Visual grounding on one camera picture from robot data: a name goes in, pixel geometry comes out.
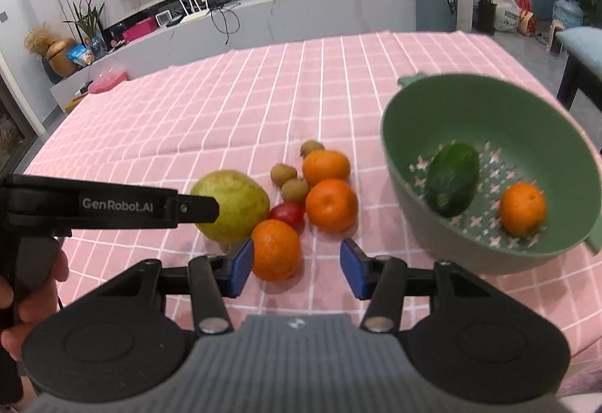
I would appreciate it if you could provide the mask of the person's left hand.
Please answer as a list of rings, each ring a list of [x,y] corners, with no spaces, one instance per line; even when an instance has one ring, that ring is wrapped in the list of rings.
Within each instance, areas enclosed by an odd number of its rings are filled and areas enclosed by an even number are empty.
[[[5,327],[1,331],[1,346],[15,361],[20,361],[23,342],[32,329],[57,311],[57,284],[65,282],[68,275],[66,254],[62,250],[58,250],[50,276],[44,285],[16,305],[18,324]]]

